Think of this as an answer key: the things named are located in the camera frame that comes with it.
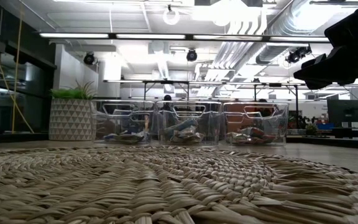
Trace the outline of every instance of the white geometric planter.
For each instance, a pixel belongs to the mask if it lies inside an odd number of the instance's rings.
[[[49,140],[90,141],[92,136],[90,100],[52,99]]]

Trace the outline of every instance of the floor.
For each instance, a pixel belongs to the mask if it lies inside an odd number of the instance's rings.
[[[32,147],[75,147],[75,146],[105,146],[105,144],[93,144],[92,142],[17,142],[0,144],[0,149],[7,148],[32,148]],[[221,149],[230,150],[230,147],[220,146]],[[266,154],[279,154],[287,157],[299,157],[309,161],[332,164],[358,171],[358,149],[320,146],[313,144],[287,144],[285,147],[237,147],[236,150],[245,152],[263,152]]]

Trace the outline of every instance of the woven rug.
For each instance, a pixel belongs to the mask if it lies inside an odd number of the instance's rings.
[[[358,224],[358,173],[219,149],[6,150],[0,223]]]

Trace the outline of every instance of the security camera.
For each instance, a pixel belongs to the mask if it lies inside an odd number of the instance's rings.
[[[308,47],[298,47],[296,50],[290,51],[290,54],[285,58],[285,61],[288,63],[297,63],[311,53],[310,45]]]
[[[195,49],[190,49],[189,52],[187,53],[187,61],[188,62],[194,62],[195,60],[197,60],[197,53]]]
[[[84,63],[86,65],[94,65],[96,62],[98,62],[98,59],[94,56],[94,52],[86,53],[84,57]]]

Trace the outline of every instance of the clear plastic bin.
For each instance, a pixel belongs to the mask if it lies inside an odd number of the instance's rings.
[[[94,142],[148,144],[154,102],[144,100],[93,100]]]
[[[221,111],[218,102],[156,102],[158,140],[160,144],[218,145]]]
[[[223,104],[225,140],[232,145],[285,145],[288,103]]]

